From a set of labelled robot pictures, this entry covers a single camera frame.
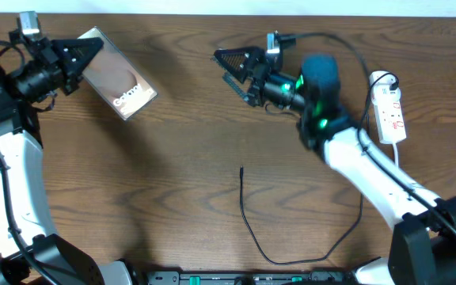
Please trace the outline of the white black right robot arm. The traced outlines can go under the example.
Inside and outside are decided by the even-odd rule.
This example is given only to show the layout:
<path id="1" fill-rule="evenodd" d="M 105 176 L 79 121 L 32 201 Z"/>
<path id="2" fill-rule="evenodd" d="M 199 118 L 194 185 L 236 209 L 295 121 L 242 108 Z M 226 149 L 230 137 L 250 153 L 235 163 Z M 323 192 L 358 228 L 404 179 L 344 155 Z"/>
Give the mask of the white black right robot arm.
<path id="1" fill-rule="evenodd" d="M 224 79 L 252 106 L 271 102 L 295 110 L 304 146 L 350 181 L 392 231 L 389 256 L 353 269 L 347 284 L 456 284 L 456 197 L 442 199 L 419 185 L 376 147 L 340 103 L 330 55 L 304 59 L 298 77 L 283 74 L 259 47 L 220 49 Z"/>

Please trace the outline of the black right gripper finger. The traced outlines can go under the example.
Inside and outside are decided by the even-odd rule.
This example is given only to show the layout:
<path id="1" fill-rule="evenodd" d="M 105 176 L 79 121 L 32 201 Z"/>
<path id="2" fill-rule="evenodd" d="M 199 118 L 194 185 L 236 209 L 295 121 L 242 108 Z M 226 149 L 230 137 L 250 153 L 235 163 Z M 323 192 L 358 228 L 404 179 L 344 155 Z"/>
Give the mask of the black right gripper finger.
<path id="1" fill-rule="evenodd" d="M 264 50 L 260 47 L 240 47 L 218 49 L 214 59 L 219 66 L 240 83 L 253 76 L 257 64 L 264 59 Z"/>
<path id="2" fill-rule="evenodd" d="M 247 92 L 243 91 L 234 81 L 233 77 L 225 72 L 222 76 L 222 80 L 247 104 L 251 103 L 250 96 Z"/>

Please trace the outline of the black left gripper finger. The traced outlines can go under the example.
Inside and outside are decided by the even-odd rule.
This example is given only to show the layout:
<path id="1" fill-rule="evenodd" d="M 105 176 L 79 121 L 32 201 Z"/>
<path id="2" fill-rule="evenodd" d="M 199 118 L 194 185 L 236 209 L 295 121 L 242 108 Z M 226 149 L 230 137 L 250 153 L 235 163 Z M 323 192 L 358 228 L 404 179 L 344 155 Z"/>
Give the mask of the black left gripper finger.
<path id="1" fill-rule="evenodd" d="M 103 48 L 99 37 L 85 39 L 53 40 L 52 50 L 59 57 L 59 65 L 67 78 L 82 75 L 96 54 Z"/>
<path id="2" fill-rule="evenodd" d="M 79 89 L 79 84 L 82 82 L 82 80 L 82 75 L 68 77 L 63 84 L 63 93 L 66 96 L 71 95 L 73 92 Z"/>

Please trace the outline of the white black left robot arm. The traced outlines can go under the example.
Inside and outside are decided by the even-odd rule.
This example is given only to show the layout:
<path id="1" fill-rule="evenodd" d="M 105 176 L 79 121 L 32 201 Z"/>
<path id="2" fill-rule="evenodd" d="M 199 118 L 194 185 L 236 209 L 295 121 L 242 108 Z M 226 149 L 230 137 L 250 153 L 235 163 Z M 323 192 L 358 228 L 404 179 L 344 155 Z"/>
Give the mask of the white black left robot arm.
<path id="1" fill-rule="evenodd" d="M 0 284 L 103 284 L 94 259 L 60 237 L 43 180 L 40 102 L 73 93 L 101 50 L 98 38 L 49 40 L 13 32 L 1 42 L 20 66 L 0 65 Z"/>

